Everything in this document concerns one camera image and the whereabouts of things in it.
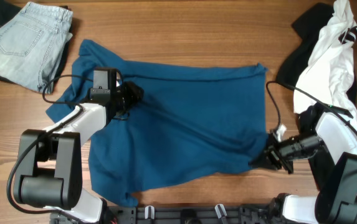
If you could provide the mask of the dark blue shirt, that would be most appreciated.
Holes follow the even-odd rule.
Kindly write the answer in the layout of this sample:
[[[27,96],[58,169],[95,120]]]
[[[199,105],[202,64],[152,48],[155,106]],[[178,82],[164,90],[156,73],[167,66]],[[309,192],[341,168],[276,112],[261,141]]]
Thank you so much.
[[[46,111],[52,121],[84,99],[97,67],[119,69],[124,81],[144,91],[127,120],[113,120],[91,138],[92,189],[115,204],[134,207],[135,192],[248,171],[266,145],[263,65],[135,62],[85,40],[72,66],[72,84]]]

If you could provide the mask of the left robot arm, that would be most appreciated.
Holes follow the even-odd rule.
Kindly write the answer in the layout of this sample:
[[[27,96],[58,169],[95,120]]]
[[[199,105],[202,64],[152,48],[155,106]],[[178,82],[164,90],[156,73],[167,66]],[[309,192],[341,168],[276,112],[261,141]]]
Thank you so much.
[[[106,200],[82,187],[81,148],[112,120],[124,121],[144,91],[124,81],[116,68],[96,68],[93,86],[73,112],[44,129],[28,129],[20,138],[17,161],[6,186],[9,203],[27,214],[54,215],[73,223],[117,223]]]

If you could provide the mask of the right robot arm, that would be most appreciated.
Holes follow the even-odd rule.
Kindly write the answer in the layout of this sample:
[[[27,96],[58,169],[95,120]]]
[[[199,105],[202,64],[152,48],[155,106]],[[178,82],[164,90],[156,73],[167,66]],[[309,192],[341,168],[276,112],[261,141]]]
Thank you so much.
[[[324,103],[299,116],[300,134],[282,142],[269,134],[253,168],[294,172],[293,161],[306,159],[319,189],[315,198],[279,194],[268,205],[249,205],[259,223],[357,223],[357,136],[341,120],[350,112]]]

